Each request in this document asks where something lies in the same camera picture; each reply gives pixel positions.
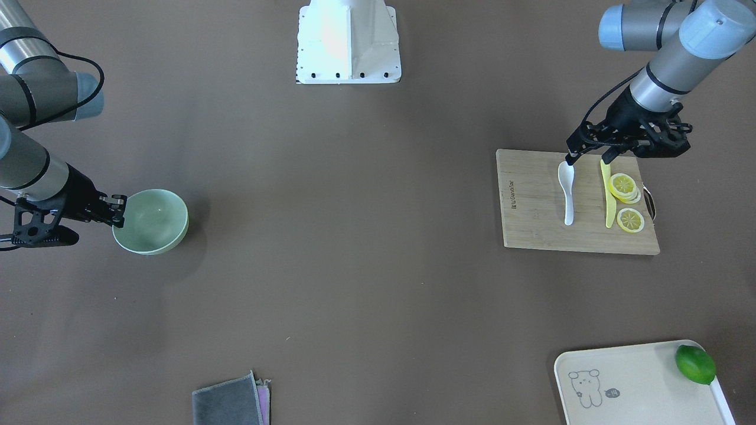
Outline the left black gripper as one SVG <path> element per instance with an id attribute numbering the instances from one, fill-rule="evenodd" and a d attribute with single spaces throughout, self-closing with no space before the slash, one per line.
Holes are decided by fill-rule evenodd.
<path id="1" fill-rule="evenodd" d="M 626 88 L 603 121 L 597 125 L 583 121 L 582 135 L 568 137 L 565 162 L 573 166 L 585 153 L 601 148 L 607 148 L 602 154 L 606 165 L 627 151 L 640 158 L 678 157 L 690 149 L 687 135 L 692 131 L 691 124 L 679 118 L 682 109 L 682 103 L 675 100 L 667 112 L 646 110 Z"/>

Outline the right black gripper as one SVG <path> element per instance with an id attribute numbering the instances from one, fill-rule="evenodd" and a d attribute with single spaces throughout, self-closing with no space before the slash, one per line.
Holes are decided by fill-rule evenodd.
<path id="1" fill-rule="evenodd" d="M 14 210 L 12 247 L 65 247 L 76 244 L 79 235 L 60 221 L 97 221 L 113 228 L 123 228 L 123 214 L 113 207 L 125 207 L 126 195 L 107 196 L 92 181 L 72 166 L 65 185 L 45 201 L 32 201 L 29 195 L 17 197 Z"/>

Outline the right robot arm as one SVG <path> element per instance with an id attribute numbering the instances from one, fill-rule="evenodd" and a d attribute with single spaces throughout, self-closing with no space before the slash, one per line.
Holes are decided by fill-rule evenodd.
<path id="1" fill-rule="evenodd" d="M 72 246 L 79 235 L 60 223 L 97 221 L 122 228 L 125 195 L 108 195 L 76 168 L 27 135 L 46 123 L 102 113 L 105 74 L 74 72 L 17 1 L 1 3 L 1 183 L 15 196 L 14 225 L 2 235 L 2 251 Z"/>

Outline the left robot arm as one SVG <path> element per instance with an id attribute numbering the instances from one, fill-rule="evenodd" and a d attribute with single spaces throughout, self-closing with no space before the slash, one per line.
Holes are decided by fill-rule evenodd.
<path id="1" fill-rule="evenodd" d="M 583 119 L 570 135 L 567 164 L 599 148 L 605 148 L 605 164 L 628 151 L 640 158 L 688 151 L 692 127 L 679 118 L 682 99 L 750 43 L 754 27 L 754 11 L 740 1 L 632 1 L 608 8 L 598 27 L 603 48 L 654 56 L 622 81 L 600 123 Z"/>

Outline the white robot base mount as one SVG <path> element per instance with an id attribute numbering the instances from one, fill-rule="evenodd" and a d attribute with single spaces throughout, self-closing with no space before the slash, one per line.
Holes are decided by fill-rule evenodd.
<path id="1" fill-rule="evenodd" d="M 402 78 L 397 13 L 383 1 L 311 1 L 299 9 L 297 42 L 298 84 Z"/>

